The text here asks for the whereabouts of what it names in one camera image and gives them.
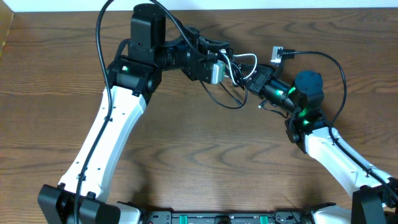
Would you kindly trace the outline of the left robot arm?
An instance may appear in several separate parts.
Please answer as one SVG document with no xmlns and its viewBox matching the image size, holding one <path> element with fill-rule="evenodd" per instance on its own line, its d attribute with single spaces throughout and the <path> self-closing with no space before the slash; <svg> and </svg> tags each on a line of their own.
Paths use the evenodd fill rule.
<svg viewBox="0 0 398 224">
<path fill-rule="evenodd" d="M 38 203 L 49 223 L 139 223 L 140 209 L 107 200 L 126 141 L 161 83 L 162 72 L 181 70 L 193 81 L 217 84 L 229 43 L 183 25 L 157 1 L 138 4 L 131 36 L 109 65 L 98 114 L 76 159 L 57 186 L 44 185 Z"/>
</svg>

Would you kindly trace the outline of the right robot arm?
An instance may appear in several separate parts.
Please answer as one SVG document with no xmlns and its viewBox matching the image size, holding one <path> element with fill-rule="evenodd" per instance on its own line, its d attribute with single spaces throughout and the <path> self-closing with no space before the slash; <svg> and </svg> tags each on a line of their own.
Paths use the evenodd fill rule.
<svg viewBox="0 0 398 224">
<path fill-rule="evenodd" d="M 397 223 L 397 179 L 353 149 L 325 118 L 322 76 L 300 72 L 292 84 L 269 65 L 243 65 L 240 78 L 263 103 L 286 111 L 290 142 L 318 161 L 352 199 L 351 209 L 324 203 L 302 215 L 301 223 Z"/>
</svg>

